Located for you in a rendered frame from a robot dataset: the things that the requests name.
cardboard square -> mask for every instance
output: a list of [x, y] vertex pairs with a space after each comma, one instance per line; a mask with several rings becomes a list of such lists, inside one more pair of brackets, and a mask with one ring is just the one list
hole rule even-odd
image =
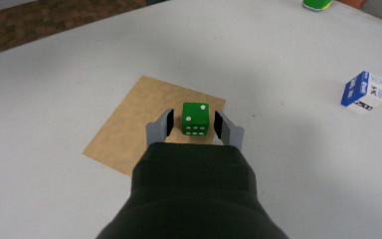
[[[210, 126], [206, 136], [182, 133], [183, 103], [207, 103]], [[225, 100], [153, 78], [141, 77], [111, 117], [101, 127], [83, 154], [131, 176], [147, 150], [146, 125], [155, 122], [167, 110], [174, 109], [174, 128], [165, 142], [211, 144], [215, 111], [222, 111]]]

wooden floor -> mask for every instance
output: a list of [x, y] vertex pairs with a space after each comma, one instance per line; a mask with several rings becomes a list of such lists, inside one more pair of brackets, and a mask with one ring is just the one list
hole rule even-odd
[[145, 6], [145, 0], [39, 0], [3, 9], [0, 52]]

green and white container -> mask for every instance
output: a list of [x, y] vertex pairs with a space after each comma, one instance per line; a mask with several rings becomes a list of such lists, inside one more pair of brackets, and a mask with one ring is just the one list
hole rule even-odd
[[303, 0], [302, 6], [311, 11], [319, 12], [326, 10], [333, 0]]

small box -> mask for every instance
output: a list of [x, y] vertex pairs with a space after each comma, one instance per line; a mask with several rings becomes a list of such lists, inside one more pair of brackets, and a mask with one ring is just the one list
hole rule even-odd
[[210, 108], [205, 103], [184, 103], [182, 132], [185, 135], [206, 136], [210, 125]]
[[341, 104], [359, 114], [382, 105], [382, 79], [362, 72], [346, 84]]

white tabletop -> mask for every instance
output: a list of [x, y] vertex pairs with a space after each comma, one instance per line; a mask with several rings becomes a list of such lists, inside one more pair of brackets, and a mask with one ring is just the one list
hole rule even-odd
[[227, 100], [259, 199], [295, 239], [382, 235], [382, 21], [341, 3], [175, 0], [0, 53], [0, 237], [95, 238], [130, 178], [82, 155], [142, 76]]

